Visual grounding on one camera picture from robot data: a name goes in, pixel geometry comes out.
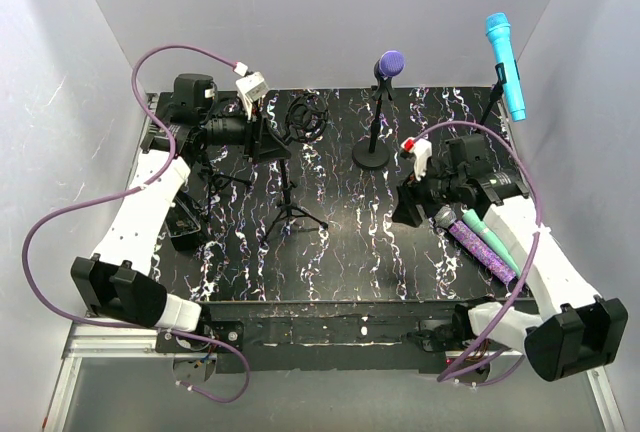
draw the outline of purple glitter microphone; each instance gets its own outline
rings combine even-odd
[[[487,246],[467,225],[458,220],[451,207],[445,205],[435,215],[434,220],[438,227],[447,229],[465,249],[482,262],[502,283],[508,285],[516,273],[505,264],[496,253]]]

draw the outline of blue microphone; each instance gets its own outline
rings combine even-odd
[[[502,89],[507,98],[507,106],[514,122],[527,118],[524,98],[520,88],[520,74],[518,64],[513,56],[511,47],[511,25],[503,13],[487,17],[487,38],[493,46],[496,56],[496,71],[498,80],[502,82]]]
[[[373,73],[376,78],[395,77],[404,69],[404,55],[397,50],[388,50],[376,62]]]

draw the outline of round microphone base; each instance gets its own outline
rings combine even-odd
[[[379,170],[387,166],[391,158],[389,147],[384,142],[376,144],[376,150],[369,153],[369,139],[362,139],[353,146],[353,162],[365,170]]]

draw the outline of black marble surface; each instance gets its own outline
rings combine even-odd
[[[266,110],[282,123],[296,91],[272,91]],[[281,198],[276,164],[252,165],[235,147],[210,150],[221,173],[250,178],[254,186],[232,184],[214,197],[212,240],[195,253],[178,253],[166,232],[158,240],[151,276],[174,294],[192,300],[407,300],[458,299],[508,290],[441,231],[425,222],[414,229],[391,222],[396,184],[412,164],[398,153],[400,143],[425,126],[448,120],[478,119],[488,88],[398,89],[385,103],[381,138],[392,148],[383,171],[353,165],[351,148],[367,136],[374,104],[363,89],[319,91],[326,98],[331,123],[314,144],[292,144],[294,200],[329,222],[327,231],[310,220],[278,226],[261,246]],[[505,135],[499,116],[487,121]],[[430,137],[434,155],[441,141],[468,130],[441,129]],[[509,158],[491,143],[495,163]],[[189,193],[205,204],[205,185],[192,173]]]

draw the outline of tripod stand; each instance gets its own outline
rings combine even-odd
[[[323,229],[329,227],[329,224],[314,217],[309,212],[307,212],[302,207],[295,204],[291,198],[291,189],[294,189],[296,185],[289,180],[289,175],[287,173],[287,163],[284,159],[278,160],[278,168],[280,169],[280,177],[282,178],[282,202],[278,206],[280,208],[280,212],[271,222],[267,233],[264,235],[262,240],[260,241],[261,245],[264,245],[269,239],[269,235],[275,228],[276,224],[279,222],[289,222],[294,219],[311,219],[320,225]]]

